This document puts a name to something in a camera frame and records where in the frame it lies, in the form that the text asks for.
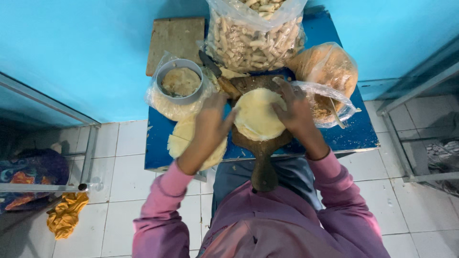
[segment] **yellow cloth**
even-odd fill
[[[46,224],[56,240],[70,236],[78,224],[78,213],[88,202],[89,198],[85,192],[62,194],[62,202],[47,212],[49,217]]]

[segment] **pink sleeve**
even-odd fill
[[[155,179],[140,217],[134,220],[133,258],[189,257],[189,232],[177,209],[192,179],[175,161]]]
[[[319,161],[308,162],[315,176],[314,187],[320,191],[325,206],[317,214],[324,229],[344,248],[353,245],[367,257],[389,257],[375,216],[333,152]]]

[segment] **knife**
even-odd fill
[[[241,92],[236,89],[236,87],[228,80],[225,76],[222,76],[222,71],[217,65],[210,60],[209,56],[206,55],[202,50],[199,50],[199,58],[201,59],[204,66],[209,68],[209,70],[217,77],[218,84],[222,90],[230,96],[231,99],[237,100],[242,96]]]

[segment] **person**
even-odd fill
[[[273,109],[305,147],[305,158],[273,160],[279,186],[271,192],[252,187],[252,161],[220,163],[213,218],[198,257],[390,257],[360,189],[315,127],[307,99],[290,86],[282,91],[287,110]],[[153,182],[134,220],[133,258],[189,257],[189,232],[177,209],[193,175],[231,128],[237,111],[223,120],[225,103],[222,95],[205,100],[193,140]]]

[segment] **round pastry sheet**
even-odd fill
[[[195,134],[195,117],[196,113],[187,116],[185,119],[180,120],[174,127],[174,131],[168,138],[169,155],[177,158],[185,151],[190,144]],[[212,166],[217,165],[223,160],[223,155],[226,152],[228,138],[225,137],[217,149],[210,155],[209,158],[202,164],[201,170],[206,170]]]
[[[254,140],[270,140],[281,135],[285,130],[271,107],[277,103],[287,110],[287,104],[280,94],[266,88],[251,90],[239,98],[235,107],[240,108],[234,124],[245,137]]]

